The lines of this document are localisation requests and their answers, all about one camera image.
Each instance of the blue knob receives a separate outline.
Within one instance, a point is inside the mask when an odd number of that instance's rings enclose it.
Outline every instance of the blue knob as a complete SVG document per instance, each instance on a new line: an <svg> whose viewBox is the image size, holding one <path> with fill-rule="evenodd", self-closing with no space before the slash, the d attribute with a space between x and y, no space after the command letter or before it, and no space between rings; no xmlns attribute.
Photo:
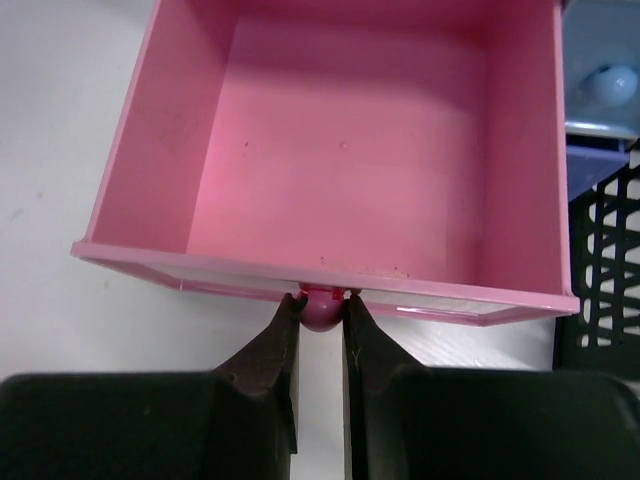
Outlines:
<svg viewBox="0 0 640 480"><path fill-rule="evenodd" d="M620 107L635 95L638 74L626 65L612 65L593 72L584 82L589 103L604 108Z"/></svg>

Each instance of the perforated black basket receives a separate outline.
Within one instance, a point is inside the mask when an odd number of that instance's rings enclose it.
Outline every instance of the perforated black basket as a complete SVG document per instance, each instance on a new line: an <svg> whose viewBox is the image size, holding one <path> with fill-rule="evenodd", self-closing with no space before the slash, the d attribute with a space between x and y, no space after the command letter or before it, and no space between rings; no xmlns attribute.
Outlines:
<svg viewBox="0 0 640 480"><path fill-rule="evenodd" d="M640 380L640 166L633 162L569 204L579 314L556 324L554 368Z"/></svg>

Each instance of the pink plastic box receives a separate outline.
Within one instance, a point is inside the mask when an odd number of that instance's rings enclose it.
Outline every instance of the pink plastic box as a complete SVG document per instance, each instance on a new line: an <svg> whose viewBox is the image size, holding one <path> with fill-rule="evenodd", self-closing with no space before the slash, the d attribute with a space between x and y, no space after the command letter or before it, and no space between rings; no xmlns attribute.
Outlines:
<svg viewBox="0 0 640 480"><path fill-rule="evenodd" d="M159 0L73 254L473 325L573 312L560 0Z"/></svg>

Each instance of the white surface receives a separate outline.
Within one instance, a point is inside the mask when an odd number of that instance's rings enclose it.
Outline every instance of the white surface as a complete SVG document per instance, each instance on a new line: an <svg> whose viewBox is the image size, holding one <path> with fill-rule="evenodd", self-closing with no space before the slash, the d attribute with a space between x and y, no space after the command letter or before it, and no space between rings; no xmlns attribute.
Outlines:
<svg viewBox="0 0 640 480"><path fill-rule="evenodd" d="M69 256L109 152L152 0L0 0L0 379L212 368L275 305L162 289ZM546 369L552 324L379 319L432 365ZM341 330L302 332L293 479L343 478Z"/></svg>

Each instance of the black mesh crate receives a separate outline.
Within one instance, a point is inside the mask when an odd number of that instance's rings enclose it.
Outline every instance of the black mesh crate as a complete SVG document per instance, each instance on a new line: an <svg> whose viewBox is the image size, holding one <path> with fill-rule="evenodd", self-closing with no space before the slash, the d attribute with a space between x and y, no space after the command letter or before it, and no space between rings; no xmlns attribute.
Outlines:
<svg viewBox="0 0 640 480"><path fill-rule="evenodd" d="M640 165L632 161L569 204L573 292L554 368L640 380Z"/></svg>

